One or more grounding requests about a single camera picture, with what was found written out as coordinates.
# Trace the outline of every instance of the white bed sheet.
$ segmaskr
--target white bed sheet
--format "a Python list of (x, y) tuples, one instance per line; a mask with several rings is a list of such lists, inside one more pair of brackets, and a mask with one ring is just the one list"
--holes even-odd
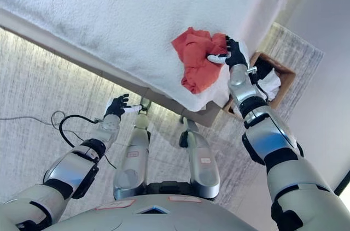
[[(223, 106), (229, 96), (229, 73), (223, 68), (213, 86), (191, 94), (180, 84), (183, 65), (170, 41), (188, 26), (247, 38), (261, 1), (0, 0), (3, 9), (89, 52), (190, 111), (200, 110), (211, 100)], [(254, 47), (246, 43), (249, 49)]]

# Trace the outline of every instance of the wooden basket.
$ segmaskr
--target wooden basket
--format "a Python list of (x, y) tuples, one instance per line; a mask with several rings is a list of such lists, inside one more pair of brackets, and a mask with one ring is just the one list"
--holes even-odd
[[(252, 59), (250, 59), (250, 66), (255, 65), (258, 58), (260, 58), (260, 59), (268, 62), (270, 65), (272, 65), (275, 69), (277, 76), (281, 80), (281, 86), (279, 87), (279, 90), (278, 90), (276, 97), (271, 102), (269, 102), (269, 105), (275, 109), (278, 107), (278, 105), (280, 104), (280, 102), (284, 98), (285, 94), (288, 92), (290, 86), (292, 85), (292, 83), (295, 79), (296, 74), (294, 71), (281, 65), (279, 62), (272, 59), (270, 56), (266, 55), (263, 52), (256, 52), (253, 55)], [(229, 114), (237, 116), (232, 110), (233, 101), (234, 101), (233, 98), (230, 96), (230, 99), (223, 107), (223, 110)]]

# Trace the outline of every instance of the cable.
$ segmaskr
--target cable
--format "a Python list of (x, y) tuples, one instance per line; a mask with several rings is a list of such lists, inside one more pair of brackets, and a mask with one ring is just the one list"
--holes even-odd
[(108, 157), (107, 157), (106, 155), (103, 155), (103, 156), (104, 156), (105, 159), (107, 160), (107, 163), (109, 163), (109, 165), (110, 165), (111, 167), (113, 167), (114, 169), (116, 169), (115, 165), (112, 164), (112, 163), (109, 161)]
[[(61, 122), (55, 122), (55, 115), (56, 115), (56, 114), (62, 114), (62, 115), (63, 115), (63, 119), (62, 119)], [(74, 132), (74, 131), (72, 131), (72, 130), (63, 130), (63, 129), (62, 129), (63, 123), (64, 123), (67, 119), (69, 119), (69, 118), (71, 118), (71, 117), (78, 117), (78, 118), (85, 119), (85, 120), (87, 120), (87, 121), (89, 121), (89, 122), (91, 122), (91, 123), (98, 123), (98, 120), (92, 121), (92, 120), (90, 120), (90, 119), (88, 119), (88, 118), (86, 118), (86, 117), (84, 117), (84, 116), (81, 116), (81, 115), (69, 115), (69, 116), (66, 116), (65, 112), (63, 112), (63, 111), (61, 111), (61, 110), (57, 110), (57, 111), (54, 111), (54, 112), (52, 113), (52, 115), (51, 115), (51, 123), (47, 123), (47, 122), (45, 122), (45, 121), (43, 121), (43, 120), (41, 120), (41, 119), (39, 119), (39, 118), (36, 118), (36, 117), (34, 117), (34, 116), (16, 116), (16, 117), (4, 117), (4, 118), (1, 118), (1, 117), (0, 117), (0, 121), (11, 121), (11, 120), (18, 120), (18, 119), (33, 119), (33, 120), (35, 120), (35, 121), (37, 121), (37, 122), (40, 122), (40, 123), (42, 123), (42, 124), (44, 124), (44, 125), (46, 125), (46, 126), (52, 126), (54, 129), (60, 131), (61, 136), (62, 136), (63, 139), (67, 142), (67, 144), (70, 145), (71, 147), (74, 147), (74, 145), (67, 139), (67, 137), (65, 136), (64, 132), (70, 132), (70, 133), (74, 134), (74, 135), (75, 135), (77, 138), (79, 138), (81, 141), (84, 141), (84, 139), (81, 138), (79, 135), (76, 134), (76, 132)], [(114, 164), (112, 164), (112, 163), (109, 161), (108, 157), (107, 157), (106, 155), (103, 155), (103, 156), (106, 158), (108, 164), (109, 164), (111, 167), (113, 167), (114, 169), (116, 169), (116, 166), (115, 166)]]
[(63, 131), (63, 129), (62, 129), (62, 126), (63, 126), (63, 124), (64, 124), (65, 121), (67, 121), (68, 119), (73, 118), (73, 117), (77, 117), (77, 118), (84, 119), (84, 120), (86, 120), (87, 122), (90, 122), (90, 123), (95, 123), (95, 124), (98, 123), (98, 120), (93, 121), (93, 120), (90, 120), (90, 119), (86, 118), (85, 116), (81, 116), (81, 115), (68, 115), (68, 116), (66, 116), (65, 118), (63, 118), (62, 121), (60, 122), (60, 125), (59, 125), (59, 131), (60, 131), (60, 134), (61, 134), (62, 138), (63, 138), (63, 139), (67, 142), (67, 144), (70, 145), (72, 148), (74, 148), (75, 146), (74, 146), (74, 145), (68, 140), (68, 138), (66, 137), (66, 135), (65, 135), (65, 133), (64, 133), (64, 131)]
[(257, 88), (266, 96), (266, 102), (269, 101), (269, 95), (260, 87), (258, 84), (258, 75), (256, 73), (250, 73), (249, 74), (250, 81), (253, 85), (256, 85)]
[(299, 149), (299, 152), (300, 152), (301, 157), (304, 157), (304, 151), (303, 151), (303, 149), (301, 148), (301, 145), (299, 145), (299, 143), (296, 142), (296, 146), (297, 146), (297, 148)]

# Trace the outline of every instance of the floor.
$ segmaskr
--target floor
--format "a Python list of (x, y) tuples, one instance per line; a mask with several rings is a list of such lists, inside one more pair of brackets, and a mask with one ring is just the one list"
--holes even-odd
[[(270, 31), (263, 47), (270, 55), (278, 55), (281, 62), (300, 73), (277, 110), (284, 119), (288, 119), (306, 88), (305, 81), (310, 80), (323, 54), (277, 25)], [(101, 117), (110, 97), (127, 92), (2, 29), (0, 58), (1, 118), (30, 115), (49, 122), (56, 110), (62, 110), (67, 115)], [(140, 96), (130, 93), (131, 104), (137, 104), (139, 100)], [(115, 165), (118, 165), (131, 134), (135, 116), (131, 113), (122, 117), (118, 139), (107, 154)], [(178, 146), (178, 138), (183, 131), (178, 122), (179, 116), (153, 104), (149, 119), (152, 135), (148, 181), (188, 181), (188, 157), (186, 150)], [(89, 137), (93, 127), (80, 120), (66, 124), (66, 129), (74, 130), (83, 138)], [(260, 167), (251, 161), (241, 144), (243, 124), (221, 111), (211, 128), (199, 128), (212, 146), (220, 171), (221, 191), (216, 203), (235, 212)], [(69, 138), (79, 144), (74, 135), (70, 134)], [(40, 183), (52, 162), (69, 148), (51, 126), (31, 119), (0, 121), (0, 182), (3, 183), (0, 200), (5, 201), (14, 193)], [(100, 172), (86, 196), (72, 200), (62, 219), (111, 201), (114, 171), (103, 159)]]

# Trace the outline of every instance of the red towel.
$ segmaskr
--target red towel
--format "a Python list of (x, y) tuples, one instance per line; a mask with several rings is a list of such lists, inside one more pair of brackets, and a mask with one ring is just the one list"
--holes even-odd
[(181, 84), (191, 93), (201, 93), (219, 77), (222, 64), (212, 63), (207, 55), (226, 54), (226, 36), (216, 33), (213, 37), (207, 31), (195, 31), (189, 27), (186, 32), (171, 42), (180, 60), (185, 65)]

